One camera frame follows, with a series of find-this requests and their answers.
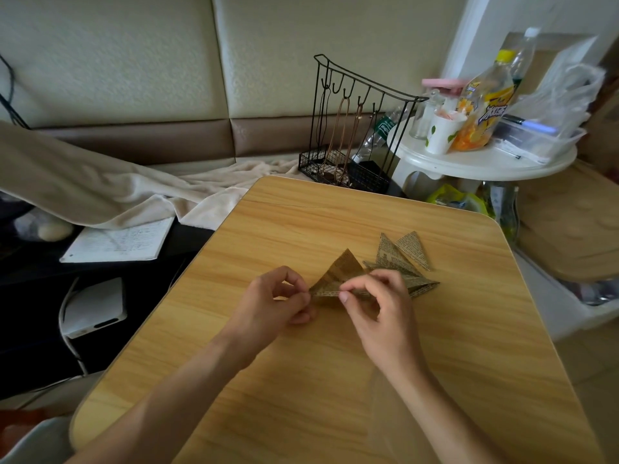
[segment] white paper cup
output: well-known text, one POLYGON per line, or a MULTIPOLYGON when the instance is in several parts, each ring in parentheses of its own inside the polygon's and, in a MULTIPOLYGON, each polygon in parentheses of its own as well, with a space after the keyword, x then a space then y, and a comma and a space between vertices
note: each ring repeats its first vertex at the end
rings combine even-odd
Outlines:
POLYGON ((429 123, 425 148, 433 155, 445 155, 459 130, 466 122, 467 116, 461 112, 452 113, 453 120, 445 119, 434 113, 429 123))

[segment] notebook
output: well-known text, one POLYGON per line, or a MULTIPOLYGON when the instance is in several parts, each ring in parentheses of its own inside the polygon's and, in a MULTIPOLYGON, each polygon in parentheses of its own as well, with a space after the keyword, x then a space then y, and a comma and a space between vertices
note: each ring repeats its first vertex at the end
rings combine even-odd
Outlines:
POLYGON ((174 217, 126 229, 85 227, 60 258, 60 262, 154 260, 173 222, 174 217))

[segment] white fleece blanket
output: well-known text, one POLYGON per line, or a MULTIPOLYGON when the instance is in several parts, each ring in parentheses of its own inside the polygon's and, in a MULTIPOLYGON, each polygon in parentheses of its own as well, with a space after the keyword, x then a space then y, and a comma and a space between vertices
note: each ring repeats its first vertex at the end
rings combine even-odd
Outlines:
POLYGON ((296 164, 248 161, 173 176, 0 121, 0 190, 76 225, 121 229, 176 215, 217 229, 259 178, 305 179, 296 164))

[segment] brown plastic lid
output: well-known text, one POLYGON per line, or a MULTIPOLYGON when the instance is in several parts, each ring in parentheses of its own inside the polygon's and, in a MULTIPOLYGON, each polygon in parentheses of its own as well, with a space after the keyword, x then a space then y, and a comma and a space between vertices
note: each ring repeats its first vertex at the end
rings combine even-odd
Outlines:
POLYGON ((520 183, 518 244, 561 280, 619 276, 619 186, 585 164, 520 183))

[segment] person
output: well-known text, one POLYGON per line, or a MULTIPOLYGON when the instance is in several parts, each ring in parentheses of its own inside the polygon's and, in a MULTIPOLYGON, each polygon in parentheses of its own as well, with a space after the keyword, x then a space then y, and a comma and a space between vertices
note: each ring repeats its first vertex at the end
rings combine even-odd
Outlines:
MULTIPOLYGON (((225 327, 202 350, 67 463, 171 462, 226 384, 287 324, 315 318, 310 297, 303 278, 289 267, 257 277, 225 327)), ((412 300, 398 272, 375 270, 352 278, 341 285, 339 297, 367 355, 404 400, 443 464, 507 462, 430 372, 412 300), (376 320, 366 315, 355 289, 375 296, 380 308, 376 320)))

